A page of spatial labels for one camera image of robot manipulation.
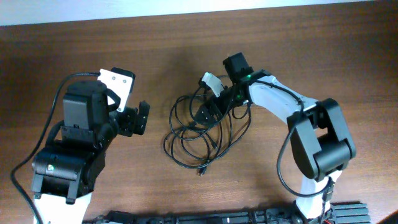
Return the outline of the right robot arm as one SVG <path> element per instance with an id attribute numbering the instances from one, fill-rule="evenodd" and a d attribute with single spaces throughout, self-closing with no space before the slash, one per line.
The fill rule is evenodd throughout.
<path id="1" fill-rule="evenodd" d="M 296 196 L 292 221 L 325 223 L 331 216 L 330 199 L 336 180 L 356 157 L 356 146 L 338 102 L 308 98 L 281 84 L 270 72 L 254 70 L 243 53 L 223 60 L 231 87 L 210 72 L 199 85 L 213 92 L 194 116 L 197 123 L 214 125 L 233 108 L 260 106 L 282 120 L 288 133 L 277 157 L 277 175 L 282 186 Z M 303 175 L 299 192 L 282 177 L 281 163 L 290 144 L 294 161 Z"/>

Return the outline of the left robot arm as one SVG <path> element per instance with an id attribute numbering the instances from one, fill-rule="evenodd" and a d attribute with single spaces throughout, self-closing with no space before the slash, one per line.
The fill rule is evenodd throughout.
<path id="1" fill-rule="evenodd" d="M 34 223 L 82 223 L 109 145 L 117 136 L 146 130 L 149 104 L 126 105 L 135 74 L 114 67 L 95 76 L 68 85 L 63 119 L 34 157 L 31 189 L 39 215 Z"/>

